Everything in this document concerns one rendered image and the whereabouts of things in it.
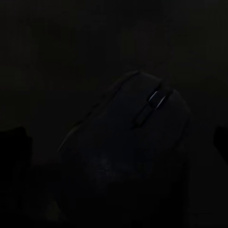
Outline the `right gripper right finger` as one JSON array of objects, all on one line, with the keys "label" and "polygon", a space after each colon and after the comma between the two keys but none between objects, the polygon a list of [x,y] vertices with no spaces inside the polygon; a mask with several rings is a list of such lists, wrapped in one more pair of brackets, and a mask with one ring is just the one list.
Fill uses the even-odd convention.
[{"label": "right gripper right finger", "polygon": [[213,143],[228,164],[228,128],[218,126],[214,133]]}]

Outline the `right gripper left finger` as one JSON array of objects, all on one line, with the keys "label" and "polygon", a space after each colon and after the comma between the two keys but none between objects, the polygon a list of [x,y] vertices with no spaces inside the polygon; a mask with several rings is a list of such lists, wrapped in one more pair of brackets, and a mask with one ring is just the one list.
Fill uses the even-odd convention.
[{"label": "right gripper left finger", "polygon": [[0,190],[28,145],[23,126],[0,133]]}]

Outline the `mouse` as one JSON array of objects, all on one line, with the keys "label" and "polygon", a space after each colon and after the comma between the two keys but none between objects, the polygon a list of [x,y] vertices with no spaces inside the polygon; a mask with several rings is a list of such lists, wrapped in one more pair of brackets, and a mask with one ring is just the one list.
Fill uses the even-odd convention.
[{"label": "mouse", "polygon": [[122,228],[151,211],[186,163],[192,111],[180,94],[131,71],[75,123],[54,160],[51,187],[83,228]]}]

